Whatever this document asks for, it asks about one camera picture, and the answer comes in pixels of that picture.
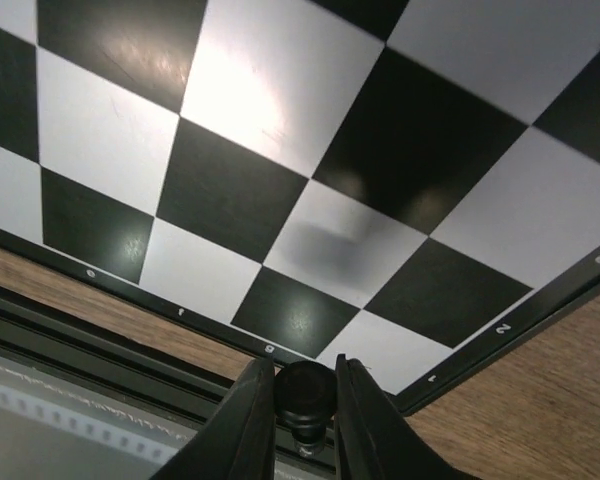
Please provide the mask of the black chess pawn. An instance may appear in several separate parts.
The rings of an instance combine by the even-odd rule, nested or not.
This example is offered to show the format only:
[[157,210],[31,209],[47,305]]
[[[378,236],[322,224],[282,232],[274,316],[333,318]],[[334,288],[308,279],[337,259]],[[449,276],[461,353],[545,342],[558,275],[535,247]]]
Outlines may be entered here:
[[299,455],[316,456],[324,449],[327,425],[336,412],[335,373],[308,360],[286,366],[274,379],[274,407],[291,430]]

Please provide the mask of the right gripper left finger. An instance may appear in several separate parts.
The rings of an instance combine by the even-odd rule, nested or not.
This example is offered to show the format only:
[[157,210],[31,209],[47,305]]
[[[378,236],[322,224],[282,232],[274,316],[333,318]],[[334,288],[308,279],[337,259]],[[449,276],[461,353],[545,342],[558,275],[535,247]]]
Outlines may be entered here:
[[155,479],[272,479],[275,464],[274,365],[251,361],[203,428]]

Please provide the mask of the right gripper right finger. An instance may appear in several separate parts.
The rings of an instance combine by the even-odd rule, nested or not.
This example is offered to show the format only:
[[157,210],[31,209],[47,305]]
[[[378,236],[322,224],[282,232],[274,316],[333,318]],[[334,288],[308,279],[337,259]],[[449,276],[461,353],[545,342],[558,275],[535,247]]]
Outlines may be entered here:
[[408,425],[361,361],[336,361],[338,479],[471,479]]

